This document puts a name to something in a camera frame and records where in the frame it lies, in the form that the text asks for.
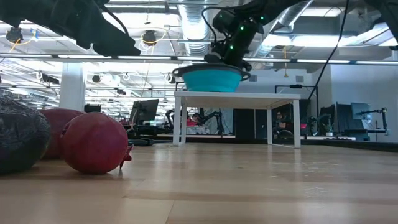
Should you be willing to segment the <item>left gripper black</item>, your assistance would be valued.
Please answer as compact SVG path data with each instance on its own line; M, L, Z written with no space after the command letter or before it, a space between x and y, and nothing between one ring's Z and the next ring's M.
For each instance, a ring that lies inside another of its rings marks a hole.
M110 0L54 0L51 29L103 56L140 56L135 40L108 22L102 12Z

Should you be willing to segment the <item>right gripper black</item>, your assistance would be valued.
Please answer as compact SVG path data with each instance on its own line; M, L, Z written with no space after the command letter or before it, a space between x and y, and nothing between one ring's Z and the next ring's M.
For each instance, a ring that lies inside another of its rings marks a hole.
M250 72L252 66L243 58L255 35L263 33L263 24L253 18L236 20L239 22L236 29L230 34L224 33L226 38L212 45L212 54L207 54L205 61L224 63Z

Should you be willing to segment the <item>blue collapsible colander bowl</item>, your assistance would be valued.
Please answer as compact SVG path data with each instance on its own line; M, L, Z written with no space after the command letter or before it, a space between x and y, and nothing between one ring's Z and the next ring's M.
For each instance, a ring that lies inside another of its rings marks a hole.
M202 63L176 68L188 91L235 92L239 84L251 77L249 72L223 63Z

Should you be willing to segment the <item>black kitchen knife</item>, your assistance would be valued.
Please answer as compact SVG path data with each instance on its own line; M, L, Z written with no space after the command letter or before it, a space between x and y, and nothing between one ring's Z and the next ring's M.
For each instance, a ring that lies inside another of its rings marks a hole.
M128 144L134 146L153 146L154 144L171 143L169 140L153 140L149 138L129 139Z

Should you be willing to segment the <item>dark red pomegranate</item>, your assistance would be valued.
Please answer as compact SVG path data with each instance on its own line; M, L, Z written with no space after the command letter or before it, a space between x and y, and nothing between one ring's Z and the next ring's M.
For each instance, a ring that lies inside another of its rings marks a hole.
M61 135L61 157L83 174L106 174L131 161L124 126L103 113L85 113L69 121Z

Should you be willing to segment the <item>red apple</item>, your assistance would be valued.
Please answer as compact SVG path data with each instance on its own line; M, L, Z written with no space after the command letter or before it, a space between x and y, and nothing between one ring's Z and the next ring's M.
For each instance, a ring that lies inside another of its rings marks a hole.
M50 141L42 159L60 159L61 146L59 139L65 125L77 116L84 114L84 112L63 108L40 110L40 112L50 124Z

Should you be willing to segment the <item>dark purple wrinkled fruit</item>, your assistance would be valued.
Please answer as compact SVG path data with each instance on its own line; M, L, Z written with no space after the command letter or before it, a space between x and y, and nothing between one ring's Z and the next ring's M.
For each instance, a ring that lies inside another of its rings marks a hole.
M0 175L29 170L49 140L50 124L41 112L0 96Z

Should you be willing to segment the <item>white perforated metal shelf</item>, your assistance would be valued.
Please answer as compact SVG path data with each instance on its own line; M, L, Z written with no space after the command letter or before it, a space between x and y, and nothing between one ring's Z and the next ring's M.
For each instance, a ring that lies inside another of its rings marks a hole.
M187 108L260 109L267 111L267 143L272 142L272 110L291 103L293 105L294 148L301 148L300 107L298 94L281 93L228 93L203 91L176 91L174 93L174 127L172 145L186 143Z

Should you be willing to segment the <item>white pillar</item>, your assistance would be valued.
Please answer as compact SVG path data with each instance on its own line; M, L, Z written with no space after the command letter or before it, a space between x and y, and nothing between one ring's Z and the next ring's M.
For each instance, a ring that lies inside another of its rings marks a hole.
M63 63L59 107L84 111L86 72L82 63Z

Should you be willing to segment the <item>black computer monitor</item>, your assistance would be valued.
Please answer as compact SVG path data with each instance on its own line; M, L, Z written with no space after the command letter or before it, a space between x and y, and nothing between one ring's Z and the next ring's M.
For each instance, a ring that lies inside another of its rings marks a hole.
M131 124L144 124L145 121L155 120L158 105L159 99L135 101L132 106L129 122Z

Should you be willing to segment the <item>person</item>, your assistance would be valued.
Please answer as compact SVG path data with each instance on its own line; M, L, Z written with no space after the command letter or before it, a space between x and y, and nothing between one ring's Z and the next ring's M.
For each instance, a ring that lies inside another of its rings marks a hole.
M289 120L286 120L286 117L280 111L278 111L276 114L276 120L275 120L276 131L286 130L288 122L289 122Z
M202 126L203 121L199 113L194 113L191 116L187 116L187 127Z

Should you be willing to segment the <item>grey monitor back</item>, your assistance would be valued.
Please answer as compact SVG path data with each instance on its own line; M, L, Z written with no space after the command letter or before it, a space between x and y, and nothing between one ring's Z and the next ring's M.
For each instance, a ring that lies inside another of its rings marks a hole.
M371 121L372 113L370 105L367 103L351 103L352 118L354 120Z

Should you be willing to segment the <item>silver ventilation duct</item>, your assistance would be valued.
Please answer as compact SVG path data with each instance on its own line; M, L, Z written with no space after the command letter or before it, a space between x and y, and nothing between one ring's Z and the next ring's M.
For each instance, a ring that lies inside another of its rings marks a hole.
M208 53L208 44L205 41L210 36L210 30L202 17L202 10L207 8L209 0L182 0L178 5L181 17L181 28L183 38L188 40L184 43L185 50L189 56L204 56Z

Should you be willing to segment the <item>thin black stand frame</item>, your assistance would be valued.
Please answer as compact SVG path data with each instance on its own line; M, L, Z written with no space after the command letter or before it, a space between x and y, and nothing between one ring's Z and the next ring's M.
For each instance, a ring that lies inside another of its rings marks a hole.
M306 128L304 129L305 137L317 136L320 132L320 125L318 123L318 116L320 114L318 87L301 84L275 85L274 93L282 93L286 88L305 89L312 94L311 98L307 97L300 100L300 122L306 124Z

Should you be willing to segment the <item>black aluminium table frame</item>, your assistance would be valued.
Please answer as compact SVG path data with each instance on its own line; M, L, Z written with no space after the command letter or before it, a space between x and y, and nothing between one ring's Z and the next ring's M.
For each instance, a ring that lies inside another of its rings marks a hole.
M233 136L206 136L191 135L187 136L186 142L189 143L220 143L220 144L267 144L267 139L237 139ZM331 146L353 149L364 149L370 151L383 151L398 153L398 143L389 142L370 142L370 141L352 141L340 139L325 140L301 140L302 146Z

